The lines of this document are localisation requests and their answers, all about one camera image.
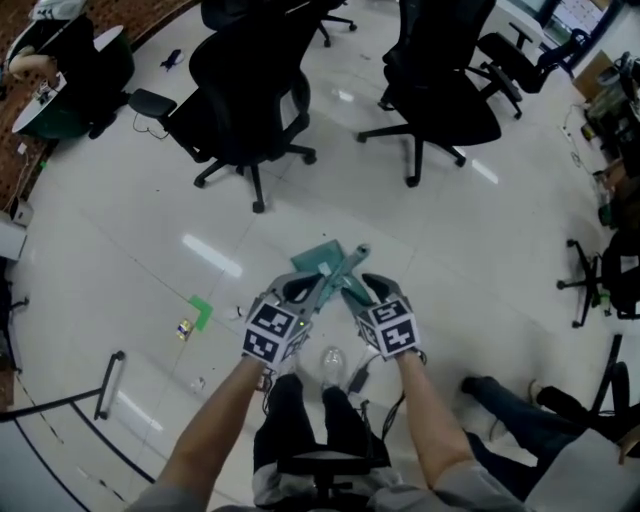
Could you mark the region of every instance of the forearm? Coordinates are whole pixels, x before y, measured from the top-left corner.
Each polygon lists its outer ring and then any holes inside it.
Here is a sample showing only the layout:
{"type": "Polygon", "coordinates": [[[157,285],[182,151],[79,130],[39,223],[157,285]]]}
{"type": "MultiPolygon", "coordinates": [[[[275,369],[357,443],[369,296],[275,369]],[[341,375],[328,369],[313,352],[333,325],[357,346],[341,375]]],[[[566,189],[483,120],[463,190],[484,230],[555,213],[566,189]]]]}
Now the forearm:
{"type": "Polygon", "coordinates": [[[188,489],[208,502],[242,430],[264,364],[245,357],[184,430],[158,481],[188,489]]]}
{"type": "Polygon", "coordinates": [[[449,467],[473,460],[467,436],[442,402],[414,352],[398,359],[406,395],[409,431],[427,485],[433,487],[449,467]]]}

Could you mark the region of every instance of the cloth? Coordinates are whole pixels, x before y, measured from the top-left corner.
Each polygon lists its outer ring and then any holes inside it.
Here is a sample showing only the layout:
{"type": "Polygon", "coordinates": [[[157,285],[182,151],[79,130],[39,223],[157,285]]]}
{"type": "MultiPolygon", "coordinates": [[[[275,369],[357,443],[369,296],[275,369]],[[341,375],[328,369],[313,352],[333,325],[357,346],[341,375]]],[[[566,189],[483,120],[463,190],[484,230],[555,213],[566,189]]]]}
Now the cloth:
{"type": "MultiPolygon", "coordinates": [[[[431,490],[397,485],[378,490],[367,503],[374,512],[525,512],[529,511],[476,462],[445,471],[431,490]]],[[[204,512],[191,493],[162,484],[144,491],[128,512],[204,512]]],[[[255,507],[225,506],[216,512],[261,512],[255,507]]]]}
{"type": "Polygon", "coordinates": [[[525,466],[491,453],[469,434],[478,461],[527,506],[539,512],[638,510],[640,501],[634,500],[640,497],[640,461],[628,459],[620,466],[615,444],[584,425],[534,407],[491,377],[467,379],[463,391],[537,457],[535,467],[525,466]]]}

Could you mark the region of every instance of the black chair leg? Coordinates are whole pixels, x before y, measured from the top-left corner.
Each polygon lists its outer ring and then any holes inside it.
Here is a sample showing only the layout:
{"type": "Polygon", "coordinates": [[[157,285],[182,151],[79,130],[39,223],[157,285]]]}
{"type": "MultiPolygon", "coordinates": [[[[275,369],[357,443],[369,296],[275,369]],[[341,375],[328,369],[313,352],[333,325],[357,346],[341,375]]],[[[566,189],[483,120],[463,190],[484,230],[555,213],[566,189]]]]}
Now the black chair leg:
{"type": "Polygon", "coordinates": [[[331,37],[329,36],[329,32],[327,32],[327,29],[324,28],[324,25],[322,24],[322,22],[320,22],[320,26],[318,27],[318,30],[320,30],[320,32],[324,36],[324,46],[325,46],[325,48],[330,48],[331,47],[331,37]]]}
{"type": "Polygon", "coordinates": [[[315,164],[318,160],[318,157],[316,157],[316,150],[313,148],[298,146],[296,144],[289,144],[287,146],[286,152],[294,153],[296,155],[302,155],[302,160],[307,165],[315,164]]]}
{"type": "Polygon", "coordinates": [[[458,167],[462,167],[464,164],[467,163],[467,157],[464,156],[462,153],[460,153],[460,151],[458,151],[453,146],[438,146],[438,147],[441,148],[441,149],[444,149],[451,156],[455,157],[456,165],[458,167]]]}
{"type": "Polygon", "coordinates": [[[380,98],[380,101],[378,102],[378,106],[386,112],[395,110],[395,108],[393,108],[393,106],[391,105],[391,87],[387,87],[387,89],[384,91],[382,98],[380,98]]]}
{"type": "Polygon", "coordinates": [[[220,160],[216,161],[215,163],[207,167],[204,171],[202,171],[200,174],[198,174],[193,184],[198,188],[204,188],[204,186],[207,183],[205,180],[217,170],[222,169],[225,165],[226,165],[225,162],[222,162],[220,160]]]}
{"type": "Polygon", "coordinates": [[[253,203],[253,213],[264,212],[264,198],[262,197],[262,183],[260,182],[260,170],[257,165],[251,166],[251,178],[253,179],[253,186],[256,189],[257,201],[253,203]]]}
{"type": "Polygon", "coordinates": [[[420,179],[422,178],[422,148],[424,146],[424,142],[418,137],[414,137],[414,140],[416,144],[416,157],[413,163],[413,176],[407,176],[407,179],[405,180],[405,183],[409,188],[417,187],[418,183],[420,183],[420,179]]]}
{"type": "Polygon", "coordinates": [[[324,18],[322,18],[322,21],[335,21],[337,23],[346,23],[347,25],[349,25],[349,30],[351,30],[351,32],[353,32],[358,28],[358,26],[353,22],[353,20],[348,20],[346,18],[338,18],[337,16],[331,16],[330,14],[327,14],[324,18]]]}
{"type": "Polygon", "coordinates": [[[398,126],[389,126],[387,128],[379,128],[378,130],[370,130],[368,132],[360,132],[356,135],[358,142],[366,142],[367,139],[372,137],[384,137],[385,135],[406,135],[412,133],[411,127],[408,124],[401,124],[398,126]]]}
{"type": "Polygon", "coordinates": [[[600,295],[598,292],[598,283],[601,279],[598,278],[598,258],[593,260],[593,264],[589,265],[589,261],[582,250],[579,242],[576,240],[567,240],[567,247],[575,247],[578,251],[578,258],[580,259],[580,266],[584,272],[585,278],[582,281],[576,281],[573,283],[567,283],[565,281],[558,281],[556,287],[558,290],[564,290],[565,288],[577,288],[584,286],[586,288],[586,296],[584,298],[584,305],[582,306],[582,315],[580,321],[574,320],[571,326],[574,329],[583,327],[586,320],[589,308],[596,307],[600,304],[600,295]]]}

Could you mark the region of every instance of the chair armrest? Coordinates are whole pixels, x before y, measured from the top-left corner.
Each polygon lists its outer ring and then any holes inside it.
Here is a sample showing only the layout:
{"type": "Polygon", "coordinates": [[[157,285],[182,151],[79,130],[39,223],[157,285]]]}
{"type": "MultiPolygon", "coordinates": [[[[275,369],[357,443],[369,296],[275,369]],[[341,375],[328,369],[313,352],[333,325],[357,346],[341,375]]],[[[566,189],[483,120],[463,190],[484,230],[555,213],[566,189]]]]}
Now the chair armrest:
{"type": "Polygon", "coordinates": [[[529,41],[530,43],[533,43],[533,39],[531,39],[527,34],[525,34],[524,31],[518,25],[516,25],[511,21],[509,22],[509,25],[518,33],[518,42],[516,43],[518,50],[522,50],[522,47],[524,46],[525,41],[529,41]]]}
{"type": "Polygon", "coordinates": [[[159,94],[138,89],[129,98],[129,106],[143,116],[152,119],[163,119],[168,116],[178,104],[159,94]]]}

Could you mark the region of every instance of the leg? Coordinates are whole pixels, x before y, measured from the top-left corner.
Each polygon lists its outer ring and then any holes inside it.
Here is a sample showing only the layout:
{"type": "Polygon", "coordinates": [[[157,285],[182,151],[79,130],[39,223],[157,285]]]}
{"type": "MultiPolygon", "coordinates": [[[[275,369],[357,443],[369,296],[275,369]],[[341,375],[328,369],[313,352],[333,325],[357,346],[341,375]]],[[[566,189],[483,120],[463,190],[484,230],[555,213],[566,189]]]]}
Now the leg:
{"type": "MultiPolygon", "coordinates": [[[[326,410],[325,425],[327,427],[327,445],[330,450],[367,456],[368,436],[364,421],[349,403],[344,391],[338,387],[330,387],[322,393],[322,401],[326,410]]],[[[371,434],[372,456],[383,459],[391,466],[387,448],[381,439],[371,434]]]]}
{"type": "Polygon", "coordinates": [[[541,472],[491,452],[475,434],[467,432],[467,438],[477,461],[511,494],[524,501],[540,480],[541,472]]]}
{"type": "Polygon", "coordinates": [[[385,135],[406,135],[412,133],[411,127],[408,124],[401,124],[398,126],[389,126],[387,128],[379,128],[378,130],[371,130],[368,132],[360,132],[356,136],[358,142],[366,142],[371,137],[384,137],[385,135]]]}
{"type": "Polygon", "coordinates": [[[522,448],[546,463],[585,431],[581,425],[525,402],[493,377],[466,378],[462,391],[502,421],[522,448]]]}
{"type": "Polygon", "coordinates": [[[257,165],[251,166],[251,178],[253,186],[256,189],[258,200],[253,203],[253,213],[262,213],[264,211],[264,198],[262,197],[262,184],[260,183],[260,170],[257,165]]]}
{"type": "Polygon", "coordinates": [[[409,176],[405,182],[407,187],[413,188],[418,186],[420,183],[420,179],[422,178],[422,148],[424,146],[424,142],[422,139],[418,137],[414,137],[415,145],[416,145],[416,158],[414,164],[413,176],[409,176]]]}
{"type": "Polygon", "coordinates": [[[444,149],[447,153],[453,156],[456,159],[456,165],[458,167],[462,167],[467,163],[467,157],[464,156],[460,151],[458,151],[453,146],[438,146],[440,149],[444,149]]]}
{"type": "Polygon", "coordinates": [[[278,459],[316,449],[313,429],[302,401],[302,382],[294,375],[280,377],[269,395],[269,414],[253,443],[253,472],[278,459]]]}
{"type": "Polygon", "coordinates": [[[296,155],[302,155],[304,163],[307,165],[314,164],[317,160],[316,150],[313,148],[307,148],[304,146],[298,146],[296,144],[289,144],[286,148],[287,153],[295,153],[296,155]]]}
{"type": "Polygon", "coordinates": [[[322,22],[320,22],[320,26],[318,27],[322,35],[324,36],[324,46],[325,48],[329,48],[331,46],[331,37],[329,36],[329,32],[324,28],[322,22]]]}
{"type": "Polygon", "coordinates": [[[198,174],[193,184],[198,188],[204,188],[206,184],[205,180],[217,170],[222,169],[225,165],[226,164],[221,160],[216,161],[215,163],[207,167],[204,171],[202,171],[200,174],[198,174]]]}

